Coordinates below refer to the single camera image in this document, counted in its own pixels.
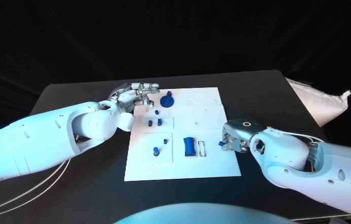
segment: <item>table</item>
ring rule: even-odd
[[[280,71],[54,84],[42,92],[32,115],[105,100],[126,82],[160,83],[164,89],[219,87],[228,119],[251,115],[284,131],[326,139]],[[52,189],[0,215],[0,223],[114,223],[146,209],[187,202],[239,205],[290,219],[344,214],[300,192],[272,185],[251,153],[236,153],[242,177],[124,182],[129,139],[130,133],[118,129],[103,145],[75,157]],[[55,168],[0,182],[2,202],[29,190],[54,171]],[[25,203],[49,185],[45,183],[2,211]]]

